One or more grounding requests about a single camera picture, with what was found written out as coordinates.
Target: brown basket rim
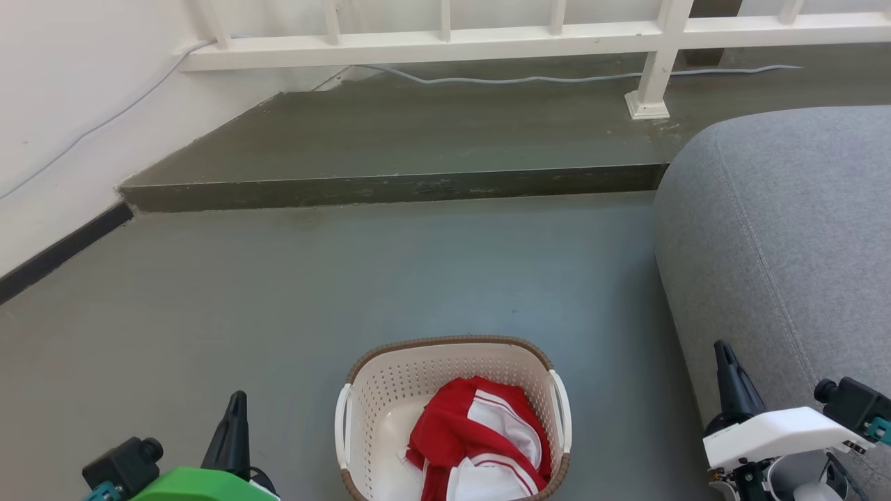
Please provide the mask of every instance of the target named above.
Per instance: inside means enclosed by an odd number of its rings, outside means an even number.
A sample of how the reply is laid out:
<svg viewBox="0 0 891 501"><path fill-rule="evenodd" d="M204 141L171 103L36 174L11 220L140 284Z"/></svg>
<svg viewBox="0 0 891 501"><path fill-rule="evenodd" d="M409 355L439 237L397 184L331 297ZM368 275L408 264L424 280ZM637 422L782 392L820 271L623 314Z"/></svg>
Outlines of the brown basket rim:
<svg viewBox="0 0 891 501"><path fill-rule="evenodd" d="M544 354L536 345L532 344L529 341L522 340L520 338L514 338L511 336L485 336L485 335L465 335L465 336L444 336L437 338L422 338L418 340L411 341L400 341L393 342L390 344L381 345L378 348L372 349L362 355L358 361L353 365L353 368L350 369L349 374L347 375L347 383L353 384L356 380L356 376L359 374L359 371L362 370L362 367L365 366L372 358L377 357L378 355L383 355L384 353L390 353L393 351L399 351L401 349L409 349L409 348L421 348L426 346L437 346L437 345L448 345L448 344L510 344L513 346L517 346L527 351L531 352L535 355L544 365L544 368L548 371L553 370L553 365L551 364L551 360L548 359L547 355ZM548 482L548 485L545 486L538 494L529 497L523 497L517 501L542 501L548 497L551 497L557 489L560 488L560 485L563 484L563 480L566 478L566 474L569 471L569 453L564 453L563 457L560 458L560 466L558 467L556 472L552 473L551 481ZM350 474L349 470L344 468L340 470L340 477L343 479L344 485L347 487L347 492L355 501L370 501L367 497L363 496L359 489L356 487L356 483L353 482L353 476Z"/></svg>
<svg viewBox="0 0 891 501"><path fill-rule="evenodd" d="M541 351L536 345L532 344L531 342L522 340L520 338L514 338L511 336L482 335L443 336L438 338L421 338L418 340L392 342L390 344L384 344L375 349L371 349L368 351L368 353L362 355L362 357L359 358L359 360L356 361L356 363L353 365L353 368L349 370L349 374L347 374L347 382L349 384L353 384L353 382L356 380L356 376L359 374L359 371L362 370L362 367L364 367L365 364L367 364L372 358L375 358L378 355L391 353L393 351L399 351L401 349L422 348L426 346L439 346L448 344L510 344L523 348L535 355L535 357L541 360L545 369L551 371L554 368L551 364L551 360L548 359L547 355L545 355L543 351Z"/></svg>

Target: painted concrete floor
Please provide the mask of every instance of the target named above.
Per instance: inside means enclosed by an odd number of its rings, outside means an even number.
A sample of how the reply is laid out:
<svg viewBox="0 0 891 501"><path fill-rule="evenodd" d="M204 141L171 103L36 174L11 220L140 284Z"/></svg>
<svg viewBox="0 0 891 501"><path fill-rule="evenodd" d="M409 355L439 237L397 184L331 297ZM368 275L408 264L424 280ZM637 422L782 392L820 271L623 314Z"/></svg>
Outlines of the painted concrete floor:
<svg viewBox="0 0 891 501"><path fill-rule="evenodd" d="M334 403L383 343L507 334L568 387L554 496L712 499L650 239L651 193L140 217L0 307L0 483L78 499L130 436L197 465L229 394L284 499L348 500Z"/></svg>

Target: red and white clothing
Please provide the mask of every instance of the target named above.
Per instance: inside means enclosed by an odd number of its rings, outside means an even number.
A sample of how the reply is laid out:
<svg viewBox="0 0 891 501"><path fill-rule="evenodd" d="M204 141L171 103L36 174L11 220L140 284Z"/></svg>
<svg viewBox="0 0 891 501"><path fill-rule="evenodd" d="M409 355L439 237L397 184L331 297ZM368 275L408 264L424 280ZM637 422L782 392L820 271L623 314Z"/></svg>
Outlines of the red and white clothing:
<svg viewBox="0 0 891 501"><path fill-rule="evenodd" d="M414 426L405 458L421 501L502 501L551 479L551 448L523 389L481 377L443 386Z"/></svg>

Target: white metal railing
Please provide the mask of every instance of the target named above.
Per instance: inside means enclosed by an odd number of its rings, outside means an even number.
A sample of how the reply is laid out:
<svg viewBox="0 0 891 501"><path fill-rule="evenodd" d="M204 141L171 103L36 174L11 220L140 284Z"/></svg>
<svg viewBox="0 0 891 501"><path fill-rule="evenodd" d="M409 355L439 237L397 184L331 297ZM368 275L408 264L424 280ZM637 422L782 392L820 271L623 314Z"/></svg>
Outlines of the white metal railing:
<svg viewBox="0 0 891 501"><path fill-rule="evenodd" d="M884 12L800 14L805 0L779 0L775 16L690 18L693 0L662 0L655 21L565 24L567 0L550 0L550 26L452 29L451 0L440 30L340 32L336 0L323 0L326 37L235 38L215 0L201 0L217 42L186 58L186 71L467 61L597 53L649 53L637 90L625 100L634 119L663 119L663 101L681 49L891 42Z"/></svg>

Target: railing post base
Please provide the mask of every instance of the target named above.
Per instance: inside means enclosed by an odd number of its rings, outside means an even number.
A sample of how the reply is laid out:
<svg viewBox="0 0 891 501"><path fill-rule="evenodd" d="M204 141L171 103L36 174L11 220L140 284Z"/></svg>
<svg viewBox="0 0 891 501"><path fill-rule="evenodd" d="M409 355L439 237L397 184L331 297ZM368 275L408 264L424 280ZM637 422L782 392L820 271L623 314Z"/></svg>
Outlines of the railing post base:
<svg viewBox="0 0 891 501"><path fill-rule="evenodd" d="M628 112L634 120L667 119L668 108L665 101L658 103L641 103L636 90L625 94L625 102L628 104Z"/></svg>

